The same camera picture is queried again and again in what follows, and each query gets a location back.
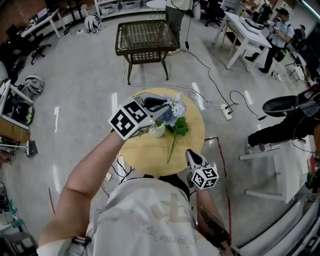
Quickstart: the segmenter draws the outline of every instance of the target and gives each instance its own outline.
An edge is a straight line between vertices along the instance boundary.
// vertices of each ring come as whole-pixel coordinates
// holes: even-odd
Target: blue hydrangea
[[[187,105],[183,101],[183,96],[181,93],[174,95],[173,98],[165,94],[160,94],[163,98],[167,100],[171,109],[166,111],[160,118],[159,121],[164,122],[166,126],[175,126],[178,118],[182,118],[186,115]]]

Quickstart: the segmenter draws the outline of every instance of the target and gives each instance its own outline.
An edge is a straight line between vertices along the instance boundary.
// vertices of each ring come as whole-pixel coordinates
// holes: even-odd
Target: black and white marker cube
[[[141,136],[155,124],[155,121],[133,97],[119,105],[108,122],[125,141],[132,137]]]
[[[207,166],[196,169],[192,176],[192,181],[200,189],[205,190],[215,186],[217,180],[219,179],[217,167]]]

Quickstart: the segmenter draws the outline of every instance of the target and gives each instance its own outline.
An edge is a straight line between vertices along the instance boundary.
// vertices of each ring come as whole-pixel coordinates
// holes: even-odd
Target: concrete floor
[[[132,86],[122,82],[123,58],[116,56],[114,48],[118,23],[148,18],[149,15],[131,15],[106,20],[105,29],[98,35],[68,34],[58,39],[53,34],[47,39],[52,47],[44,52],[45,58],[37,59],[34,65],[28,59],[21,71],[16,84],[23,83],[30,74],[37,74],[46,82],[43,94],[34,99],[35,118],[30,127],[31,139],[36,141],[39,153],[33,158],[19,153],[13,165],[3,166],[3,169],[9,197],[13,199],[20,216],[36,239],[53,216],[48,188],[51,190],[53,205],[56,206],[60,191],[73,167],[109,133],[107,121],[112,113],[112,94],[116,93],[117,102],[121,103],[128,96],[149,88],[149,85],[165,83],[193,88],[192,83],[196,83],[208,100],[217,106],[224,103],[208,78],[208,70],[184,48],[188,16],[183,18],[181,27],[182,52],[166,59],[169,81],[165,79],[162,65],[154,63],[133,66]],[[231,45],[225,42],[222,49],[220,45],[212,45],[217,31],[215,27],[205,27],[201,20],[192,21],[189,50],[211,67],[211,77],[228,102],[231,90],[241,93],[248,91],[253,103],[250,107],[261,117],[264,115],[262,105],[265,101],[303,90],[303,84],[291,91],[285,83],[262,74],[258,67],[263,66],[265,56],[252,72],[246,72],[240,60],[227,70],[225,64],[228,62]],[[291,62],[290,58],[286,57],[285,62]],[[277,69],[281,74],[286,72],[281,64]],[[183,91],[188,95],[187,89],[170,85],[164,87]],[[205,142],[202,153],[218,167],[220,180],[210,192],[229,228],[227,190],[231,206],[232,243],[240,246],[272,225],[292,202],[284,204],[245,195],[246,189],[257,187],[274,175],[271,158],[239,161],[238,156],[245,154],[246,138],[259,126],[265,128],[281,119],[268,117],[258,121],[247,109],[240,95],[235,93],[232,99],[240,105],[233,107],[234,113],[229,121],[211,104],[200,110],[205,123],[205,137],[218,137],[221,146],[220,152],[218,141],[209,140]],[[59,112],[55,132],[56,107],[59,107]],[[227,177],[224,174],[222,155]],[[112,180],[104,185],[110,193],[118,183]],[[100,190],[91,208],[105,204],[107,199]]]

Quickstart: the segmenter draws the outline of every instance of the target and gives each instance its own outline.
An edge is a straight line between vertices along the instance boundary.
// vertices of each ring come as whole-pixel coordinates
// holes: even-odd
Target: flower stem
[[[174,131],[172,146],[171,146],[171,149],[170,149],[170,153],[169,153],[168,160],[166,161],[167,164],[169,163],[170,158],[171,158],[171,155],[172,155],[172,151],[174,150],[174,146],[175,146],[175,143],[176,143],[176,139],[177,139],[177,133],[176,133],[176,131]]]

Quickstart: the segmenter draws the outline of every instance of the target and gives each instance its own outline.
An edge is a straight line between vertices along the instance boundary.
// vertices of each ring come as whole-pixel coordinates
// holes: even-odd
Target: black pants
[[[303,117],[302,112],[287,116],[281,123],[251,134],[248,137],[248,143],[254,147],[258,144],[279,143],[293,137],[300,139],[312,135],[313,128],[317,126],[319,121],[307,117],[302,120]]]
[[[144,178],[153,178],[153,176],[148,175],[148,174],[145,174],[143,177]],[[172,186],[174,186],[178,189],[181,189],[188,197],[188,201],[190,201],[189,187],[178,177],[177,174],[172,174],[172,175],[168,175],[168,176],[161,176],[161,177],[159,177],[159,180],[163,181],[163,182],[168,182]]]
[[[265,64],[264,64],[264,69],[265,69],[266,71],[269,71],[269,69],[270,69],[270,67],[271,67],[271,65],[272,65],[272,61],[273,61],[274,56],[275,56],[276,53],[277,53],[278,51],[280,51],[282,48],[277,47],[276,45],[272,44],[272,43],[271,43],[271,42],[272,42],[272,39],[267,39],[267,40],[268,40],[268,42],[270,43],[270,45],[272,46],[272,48],[269,49],[268,55],[266,56],[266,60],[265,60]],[[259,55],[259,53],[256,52],[256,53],[254,53],[254,54],[252,55],[252,57],[253,57],[254,59],[256,59],[256,58],[258,57],[258,55]]]

